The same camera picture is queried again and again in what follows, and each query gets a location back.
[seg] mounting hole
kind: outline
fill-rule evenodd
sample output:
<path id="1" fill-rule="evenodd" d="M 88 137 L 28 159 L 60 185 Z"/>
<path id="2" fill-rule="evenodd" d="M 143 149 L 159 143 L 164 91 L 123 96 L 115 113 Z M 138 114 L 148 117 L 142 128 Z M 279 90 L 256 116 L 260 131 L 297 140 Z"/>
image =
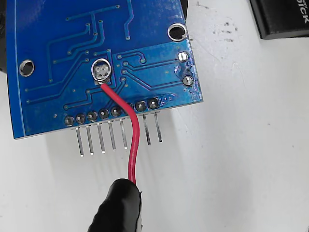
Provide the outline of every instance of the mounting hole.
<path id="1" fill-rule="evenodd" d="M 188 31 L 185 25 L 175 23 L 170 25 L 168 29 L 169 38 L 175 42 L 180 42 L 188 37 Z"/>
<path id="2" fill-rule="evenodd" d="M 26 59 L 19 66 L 19 73 L 24 76 L 30 76 L 34 71 L 34 63 L 32 60 Z"/>

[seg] black box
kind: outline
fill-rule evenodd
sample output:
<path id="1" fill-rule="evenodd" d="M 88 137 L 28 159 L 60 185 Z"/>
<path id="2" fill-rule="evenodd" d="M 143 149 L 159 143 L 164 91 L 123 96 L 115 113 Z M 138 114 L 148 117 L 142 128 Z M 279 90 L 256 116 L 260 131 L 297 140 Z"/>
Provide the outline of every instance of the black box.
<path id="1" fill-rule="evenodd" d="M 189 0 L 180 0 L 180 2 L 182 3 L 183 14 L 185 19 L 187 19 L 187 13 L 188 13 L 188 1 Z"/>
<path id="2" fill-rule="evenodd" d="M 262 39 L 309 36 L 306 0 L 250 0 Z"/>
<path id="3" fill-rule="evenodd" d="M 6 72 L 5 55 L 5 0 L 0 0 L 0 72 Z"/>

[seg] blue circuit board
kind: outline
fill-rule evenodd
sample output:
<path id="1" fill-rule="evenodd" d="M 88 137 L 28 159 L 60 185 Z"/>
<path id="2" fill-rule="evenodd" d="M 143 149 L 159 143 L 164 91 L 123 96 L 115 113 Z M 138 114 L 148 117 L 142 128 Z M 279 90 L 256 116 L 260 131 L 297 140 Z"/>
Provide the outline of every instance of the blue circuit board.
<path id="1" fill-rule="evenodd" d="M 98 58 L 109 61 L 108 84 L 133 107 L 158 99 L 158 109 L 137 113 L 203 101 L 189 37 L 176 42 L 168 35 L 171 25 L 185 25 L 180 0 L 12 0 L 6 22 L 14 138 L 65 129 L 68 116 L 110 112 L 115 103 L 91 74 Z M 20 73 L 25 60 L 34 64 L 27 77 Z"/>

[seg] wire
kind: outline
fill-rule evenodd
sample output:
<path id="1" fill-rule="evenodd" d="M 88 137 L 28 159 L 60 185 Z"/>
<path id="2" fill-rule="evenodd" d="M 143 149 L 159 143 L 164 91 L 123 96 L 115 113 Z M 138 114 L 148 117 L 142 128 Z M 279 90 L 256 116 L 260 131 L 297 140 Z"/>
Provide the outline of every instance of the wire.
<path id="1" fill-rule="evenodd" d="M 133 136 L 132 136 L 132 144 L 130 150 L 130 158 L 128 165 L 128 177 L 129 180 L 136 184 L 136 156 L 137 150 L 139 148 L 140 142 L 140 124 L 137 119 L 137 115 L 135 111 L 129 106 L 121 97 L 119 97 L 107 84 L 101 85 L 101 89 L 116 102 L 131 118 L 132 128 L 133 128 Z"/>

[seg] metal pin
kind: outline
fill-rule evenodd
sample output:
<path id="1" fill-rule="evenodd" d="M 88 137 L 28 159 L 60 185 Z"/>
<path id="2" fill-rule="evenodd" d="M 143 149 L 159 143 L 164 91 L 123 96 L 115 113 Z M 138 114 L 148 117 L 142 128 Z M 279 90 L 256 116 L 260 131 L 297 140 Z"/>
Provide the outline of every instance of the metal pin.
<path id="1" fill-rule="evenodd" d="M 150 145 L 150 136 L 149 136 L 149 130 L 147 126 L 147 121 L 146 121 L 146 115 L 143 115 L 143 120 L 144 120 L 144 126 L 145 126 L 145 131 L 146 131 L 146 138 L 147 138 L 147 143 Z"/>
<path id="2" fill-rule="evenodd" d="M 114 138 L 114 131 L 112 130 L 112 122 L 108 121 L 108 127 L 110 129 L 110 134 L 111 134 L 111 141 L 112 141 L 112 150 L 116 150 L 116 144 L 115 144 L 115 138 Z"/>
<path id="3" fill-rule="evenodd" d="M 87 129 L 87 136 L 88 136 L 90 154 L 93 155 L 94 153 L 93 153 L 93 146 L 92 146 L 90 126 L 86 126 L 86 129 Z"/>
<path id="4" fill-rule="evenodd" d="M 81 132 L 79 130 L 79 127 L 76 128 L 76 134 L 77 134 L 77 141 L 78 141 L 78 146 L 79 146 L 79 151 L 81 153 L 81 157 L 84 157 L 84 150 L 83 150 Z"/>
<path id="5" fill-rule="evenodd" d="M 103 141 L 101 124 L 98 123 L 97 126 L 98 126 L 98 137 L 100 139 L 100 144 L 101 144 L 101 151 L 102 151 L 102 154 L 104 154 L 105 153 L 105 146 L 104 146 L 104 141 Z"/>
<path id="6" fill-rule="evenodd" d="M 162 135 L 161 135 L 161 130 L 160 130 L 160 126 L 159 126 L 159 122 L 158 122 L 158 113 L 156 112 L 154 114 L 154 119 L 155 119 L 155 125 L 156 125 L 156 130 L 158 131 L 158 137 L 159 137 L 159 142 L 162 142 Z"/>
<path id="7" fill-rule="evenodd" d="M 126 132 L 125 132 L 125 126 L 122 119 L 120 119 L 120 126 L 121 126 L 121 133 L 122 133 L 122 139 L 124 141 L 125 149 L 127 150 L 127 142 L 126 142 Z"/>

